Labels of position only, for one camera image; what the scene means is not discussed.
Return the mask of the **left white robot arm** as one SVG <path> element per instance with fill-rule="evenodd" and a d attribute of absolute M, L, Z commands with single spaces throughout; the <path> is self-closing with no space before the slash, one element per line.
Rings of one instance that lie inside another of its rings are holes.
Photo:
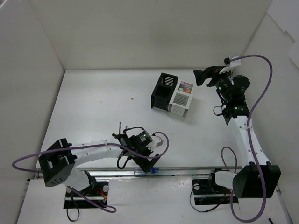
<path fill-rule="evenodd" d="M 154 149 L 163 144 L 163 140 L 150 135 L 144 129 L 138 135 L 127 136 L 127 129 L 111 138 L 94 143 L 81 144 L 80 148 L 69 150 L 71 144 L 66 139 L 53 143 L 38 158 L 46 187 L 60 184 L 70 186 L 81 195 L 90 195 L 94 181 L 86 171 L 77 166 L 106 158 L 132 159 L 144 172 L 149 172 L 158 161 L 158 157 L 149 159 Z"/>

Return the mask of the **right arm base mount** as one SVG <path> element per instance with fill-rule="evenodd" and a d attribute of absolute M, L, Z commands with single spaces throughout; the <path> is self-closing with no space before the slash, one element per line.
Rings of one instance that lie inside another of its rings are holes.
<path fill-rule="evenodd" d="M 211 212 L 220 205 L 238 203 L 237 197 L 231 193 L 231 190 L 216 185 L 215 172 L 221 169 L 211 170 L 205 177 L 192 178 L 192 190 L 190 193 L 190 205 L 201 213 Z"/>

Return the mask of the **aluminium rail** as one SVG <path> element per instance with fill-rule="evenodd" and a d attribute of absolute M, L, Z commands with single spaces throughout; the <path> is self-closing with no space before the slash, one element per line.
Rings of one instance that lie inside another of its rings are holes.
<path fill-rule="evenodd" d="M 226 124 L 235 136 L 241 156 L 241 170 L 231 177 L 229 187 L 237 198 L 271 198 L 281 171 L 264 154 L 252 121 L 248 118 L 249 110 L 245 102 L 245 91 L 250 81 L 242 75 L 232 79 L 233 85 L 217 88 L 226 104 L 223 109 Z"/>
<path fill-rule="evenodd" d="M 71 171 L 69 176 L 78 176 L 79 173 L 88 172 L 95 177 L 144 177 L 144 176 L 180 176 L 180 175 L 208 175 L 213 170 L 234 171 L 240 170 L 238 166 L 208 166 L 208 167 L 153 167 L 150 171 L 144 172 L 141 168 L 77 168 Z"/>

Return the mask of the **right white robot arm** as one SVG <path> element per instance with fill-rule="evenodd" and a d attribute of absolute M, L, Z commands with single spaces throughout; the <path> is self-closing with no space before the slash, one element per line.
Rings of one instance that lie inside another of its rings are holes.
<path fill-rule="evenodd" d="M 216 88 L 222 103 L 221 116 L 235 136 L 242 168 L 237 173 L 215 171 L 207 180 L 207 188 L 218 192 L 226 187 L 233 190 L 237 198 L 271 198 L 281 171 L 279 166 L 271 164 L 255 135 L 245 99 L 250 81 L 242 75 L 233 77 L 230 71 L 222 72 L 222 69 L 222 66 L 211 66 L 193 73 L 197 86 L 209 79 L 207 87 Z"/>

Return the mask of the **white slotted container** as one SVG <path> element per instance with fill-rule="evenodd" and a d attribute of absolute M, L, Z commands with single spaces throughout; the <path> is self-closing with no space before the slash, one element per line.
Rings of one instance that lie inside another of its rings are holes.
<path fill-rule="evenodd" d="M 194 93 L 194 83 L 189 83 L 187 81 L 183 82 L 186 84 L 187 89 L 189 89 L 191 93 L 189 94 L 184 91 L 179 91 L 178 89 L 181 87 L 182 81 L 183 80 L 181 79 L 178 80 L 167 110 L 168 116 L 178 119 L 186 118 Z"/>

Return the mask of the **black slotted container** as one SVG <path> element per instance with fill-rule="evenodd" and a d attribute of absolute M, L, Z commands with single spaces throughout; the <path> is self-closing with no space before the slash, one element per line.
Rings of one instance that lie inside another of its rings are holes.
<path fill-rule="evenodd" d="M 177 83 L 177 76 L 161 73 L 151 94 L 151 108 L 156 107 L 158 109 L 167 111 Z"/>

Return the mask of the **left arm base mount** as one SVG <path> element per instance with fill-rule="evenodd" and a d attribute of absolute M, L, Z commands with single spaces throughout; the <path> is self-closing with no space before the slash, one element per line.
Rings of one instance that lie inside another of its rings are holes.
<path fill-rule="evenodd" d="M 97 180 L 95 187 L 89 192 L 81 192 L 93 203 L 106 207 L 108 201 L 109 182 L 107 180 Z M 84 198 L 78 196 L 74 192 L 65 193 L 63 209 L 93 209 L 94 205 L 87 202 Z"/>

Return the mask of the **aluminium front rail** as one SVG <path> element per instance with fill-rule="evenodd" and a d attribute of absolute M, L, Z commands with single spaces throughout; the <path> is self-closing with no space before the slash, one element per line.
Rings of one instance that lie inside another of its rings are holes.
<path fill-rule="evenodd" d="M 78 176 L 79 173 L 88 172 L 95 177 L 144 177 L 144 176 L 180 176 L 180 175 L 208 175 L 213 170 L 234 171 L 240 170 L 238 166 L 208 166 L 208 167 L 153 167 L 150 171 L 144 172 L 141 168 L 77 168 L 71 171 L 69 176 Z"/>

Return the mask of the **clear bottle blue cap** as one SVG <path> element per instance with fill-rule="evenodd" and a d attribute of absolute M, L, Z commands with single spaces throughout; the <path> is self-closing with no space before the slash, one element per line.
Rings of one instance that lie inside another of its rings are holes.
<path fill-rule="evenodd" d="M 153 175 L 159 172 L 159 168 L 151 168 L 149 171 L 143 171 L 141 168 L 134 169 L 134 175 Z"/>

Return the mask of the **aluminium right rail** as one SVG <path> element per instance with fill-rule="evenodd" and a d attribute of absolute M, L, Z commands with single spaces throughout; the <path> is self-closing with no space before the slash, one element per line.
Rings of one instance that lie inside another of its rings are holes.
<path fill-rule="evenodd" d="M 217 88 L 226 104 L 223 109 L 226 124 L 235 136 L 241 156 L 241 170 L 231 177 L 229 187 L 237 198 L 271 198 L 281 171 L 264 154 L 252 121 L 248 118 L 249 110 L 245 102 L 245 91 L 250 81 L 242 75 L 232 79 L 233 85 Z"/>

